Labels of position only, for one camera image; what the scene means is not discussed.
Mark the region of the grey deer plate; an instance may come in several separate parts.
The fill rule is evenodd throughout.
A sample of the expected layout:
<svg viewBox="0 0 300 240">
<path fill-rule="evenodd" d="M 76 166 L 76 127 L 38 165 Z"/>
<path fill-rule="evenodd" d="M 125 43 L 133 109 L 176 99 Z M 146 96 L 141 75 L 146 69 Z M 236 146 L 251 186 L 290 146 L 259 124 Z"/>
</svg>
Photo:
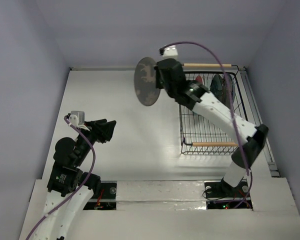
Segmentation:
<svg viewBox="0 0 300 240">
<path fill-rule="evenodd" d="M 139 102 L 150 107 L 156 103 L 161 90 L 156 88 L 156 62 L 151 57 L 142 58 L 134 70 L 134 90 Z"/>
</svg>

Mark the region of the dark teal blossom plate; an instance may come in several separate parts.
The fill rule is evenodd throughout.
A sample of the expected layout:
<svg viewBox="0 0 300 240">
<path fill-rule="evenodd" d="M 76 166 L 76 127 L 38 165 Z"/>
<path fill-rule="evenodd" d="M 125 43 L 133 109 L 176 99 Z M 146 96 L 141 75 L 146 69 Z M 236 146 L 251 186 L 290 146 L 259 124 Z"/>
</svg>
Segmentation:
<svg viewBox="0 0 300 240">
<path fill-rule="evenodd" d="M 221 101 L 223 98 L 223 80 L 219 74 L 215 74 L 211 80 L 210 92 Z"/>
</svg>

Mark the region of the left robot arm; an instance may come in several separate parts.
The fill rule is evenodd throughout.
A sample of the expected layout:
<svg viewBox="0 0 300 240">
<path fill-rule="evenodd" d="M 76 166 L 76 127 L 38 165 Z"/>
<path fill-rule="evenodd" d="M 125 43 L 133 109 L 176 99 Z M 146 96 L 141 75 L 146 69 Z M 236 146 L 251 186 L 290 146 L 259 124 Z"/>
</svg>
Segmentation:
<svg viewBox="0 0 300 240">
<path fill-rule="evenodd" d="M 100 194 L 101 178 L 83 172 L 81 164 L 94 143 L 111 140 L 117 122 L 100 119 L 83 124 L 76 139 L 63 137 L 55 145 L 54 164 L 47 183 L 42 216 L 35 240 L 65 240 L 91 198 Z"/>
</svg>

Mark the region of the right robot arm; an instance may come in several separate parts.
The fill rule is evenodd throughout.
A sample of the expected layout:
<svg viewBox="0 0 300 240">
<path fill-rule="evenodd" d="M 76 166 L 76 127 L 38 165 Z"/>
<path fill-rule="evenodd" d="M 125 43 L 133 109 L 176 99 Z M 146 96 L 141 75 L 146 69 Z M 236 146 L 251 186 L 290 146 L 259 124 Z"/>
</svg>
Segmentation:
<svg viewBox="0 0 300 240">
<path fill-rule="evenodd" d="M 179 105 L 206 118 L 237 143 L 232 162 L 220 181 L 221 192 L 232 196 L 263 150 L 268 127 L 246 121 L 234 113 L 233 107 L 221 103 L 203 84 L 187 80 L 182 64 L 177 60 L 163 59 L 155 64 L 154 69 L 158 89 L 164 89 Z"/>
</svg>

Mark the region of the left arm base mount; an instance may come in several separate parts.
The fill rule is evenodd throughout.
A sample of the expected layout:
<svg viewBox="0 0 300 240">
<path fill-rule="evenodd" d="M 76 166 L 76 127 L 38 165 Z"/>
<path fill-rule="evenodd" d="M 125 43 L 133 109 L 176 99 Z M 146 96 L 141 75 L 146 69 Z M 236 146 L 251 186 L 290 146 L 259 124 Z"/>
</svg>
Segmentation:
<svg viewBox="0 0 300 240">
<path fill-rule="evenodd" d="M 84 206 L 84 210 L 108 211 L 117 209 L 117 182 L 102 181 L 100 190 Z"/>
</svg>

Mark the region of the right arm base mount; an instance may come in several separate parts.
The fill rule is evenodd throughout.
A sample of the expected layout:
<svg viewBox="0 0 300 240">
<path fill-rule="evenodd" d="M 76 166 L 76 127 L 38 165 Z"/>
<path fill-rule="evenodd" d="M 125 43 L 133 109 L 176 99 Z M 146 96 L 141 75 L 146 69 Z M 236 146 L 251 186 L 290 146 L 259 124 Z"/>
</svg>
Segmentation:
<svg viewBox="0 0 300 240">
<path fill-rule="evenodd" d="M 253 209 L 246 180 L 241 181 L 236 188 L 231 188 L 229 191 L 223 190 L 218 181 L 207 181 L 204 186 L 202 196 L 206 200 L 207 210 Z"/>
</svg>

